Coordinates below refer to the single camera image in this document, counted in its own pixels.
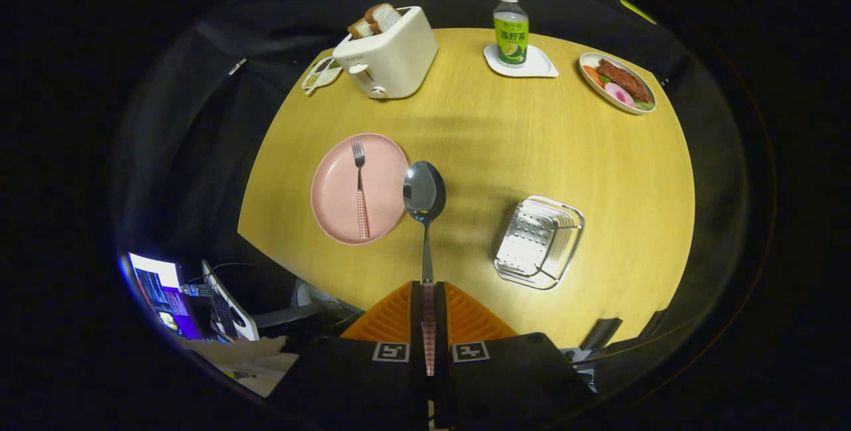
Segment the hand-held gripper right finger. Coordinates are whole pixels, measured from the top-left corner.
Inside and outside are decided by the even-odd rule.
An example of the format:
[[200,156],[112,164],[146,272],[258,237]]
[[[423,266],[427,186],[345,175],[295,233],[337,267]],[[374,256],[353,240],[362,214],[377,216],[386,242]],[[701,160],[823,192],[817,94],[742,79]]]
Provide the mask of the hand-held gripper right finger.
[[546,334],[518,334],[460,288],[437,283],[435,427],[559,430],[595,401]]

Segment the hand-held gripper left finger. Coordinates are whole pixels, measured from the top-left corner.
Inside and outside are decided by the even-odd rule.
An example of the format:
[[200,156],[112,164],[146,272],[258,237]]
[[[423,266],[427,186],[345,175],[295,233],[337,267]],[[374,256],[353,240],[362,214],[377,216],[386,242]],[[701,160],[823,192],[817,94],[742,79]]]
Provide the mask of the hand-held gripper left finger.
[[267,398],[301,430],[426,430],[422,285],[400,288],[340,337],[317,337]]

